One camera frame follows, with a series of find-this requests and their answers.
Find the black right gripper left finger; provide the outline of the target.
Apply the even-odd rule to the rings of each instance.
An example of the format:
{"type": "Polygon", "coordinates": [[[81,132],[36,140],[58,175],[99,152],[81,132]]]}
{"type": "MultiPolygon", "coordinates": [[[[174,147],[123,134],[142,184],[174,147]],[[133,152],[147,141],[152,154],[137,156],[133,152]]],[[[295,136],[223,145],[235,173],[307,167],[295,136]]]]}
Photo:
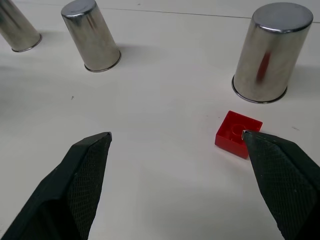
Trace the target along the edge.
{"type": "Polygon", "coordinates": [[[73,144],[0,240],[88,240],[101,197],[110,132],[73,144]]]}

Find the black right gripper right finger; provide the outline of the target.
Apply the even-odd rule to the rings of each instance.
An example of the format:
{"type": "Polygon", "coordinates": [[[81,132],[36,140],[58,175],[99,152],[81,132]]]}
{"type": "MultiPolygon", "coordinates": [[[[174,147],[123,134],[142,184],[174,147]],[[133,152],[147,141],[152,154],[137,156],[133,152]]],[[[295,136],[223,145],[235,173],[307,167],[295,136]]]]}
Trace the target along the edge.
{"type": "Polygon", "coordinates": [[[260,194],[285,240],[320,240],[320,166],[296,143],[245,130],[260,194]]]}

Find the red plastic building brick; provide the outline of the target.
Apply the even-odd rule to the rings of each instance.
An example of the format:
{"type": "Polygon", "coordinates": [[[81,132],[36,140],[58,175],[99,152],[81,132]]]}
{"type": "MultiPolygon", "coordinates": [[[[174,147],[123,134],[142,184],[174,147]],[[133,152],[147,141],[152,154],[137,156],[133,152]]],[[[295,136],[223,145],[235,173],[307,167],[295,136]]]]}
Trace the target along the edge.
{"type": "Polygon", "coordinates": [[[248,149],[242,139],[245,130],[259,132],[263,123],[229,110],[215,135],[214,144],[240,158],[247,159],[248,149]]]}

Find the inverted stainless steel cup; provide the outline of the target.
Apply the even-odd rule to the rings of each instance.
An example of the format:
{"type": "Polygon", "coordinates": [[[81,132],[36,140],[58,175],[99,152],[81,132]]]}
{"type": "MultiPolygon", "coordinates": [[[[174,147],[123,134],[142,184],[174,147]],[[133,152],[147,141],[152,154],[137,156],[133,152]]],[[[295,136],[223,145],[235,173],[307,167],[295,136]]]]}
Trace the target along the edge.
{"type": "Polygon", "coordinates": [[[118,64],[121,51],[95,0],[74,0],[61,16],[88,71],[104,72],[118,64]]]}
{"type": "Polygon", "coordinates": [[[0,34],[17,53],[34,48],[42,40],[42,35],[12,0],[0,0],[0,34]]]}
{"type": "Polygon", "coordinates": [[[234,92],[258,104],[281,99],[313,19],[313,13],[297,3],[274,2],[259,7],[250,20],[232,78],[234,92]]]}

